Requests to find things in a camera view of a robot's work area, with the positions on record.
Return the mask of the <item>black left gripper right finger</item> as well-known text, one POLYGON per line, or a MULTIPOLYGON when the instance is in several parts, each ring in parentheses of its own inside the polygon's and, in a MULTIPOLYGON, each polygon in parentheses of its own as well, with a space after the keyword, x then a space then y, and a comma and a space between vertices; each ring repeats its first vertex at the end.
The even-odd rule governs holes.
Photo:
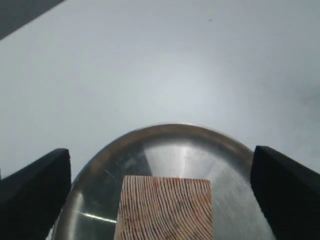
POLYGON ((320 238, 320 175, 269 146, 257 146, 253 194, 278 240, 320 238))

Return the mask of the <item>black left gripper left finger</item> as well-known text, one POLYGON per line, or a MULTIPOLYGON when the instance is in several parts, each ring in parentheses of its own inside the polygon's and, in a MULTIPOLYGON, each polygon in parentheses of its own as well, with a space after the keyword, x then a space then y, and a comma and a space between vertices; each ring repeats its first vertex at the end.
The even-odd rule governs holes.
POLYGON ((71 190, 69 150, 57 148, 0 181, 0 238, 44 240, 71 190))

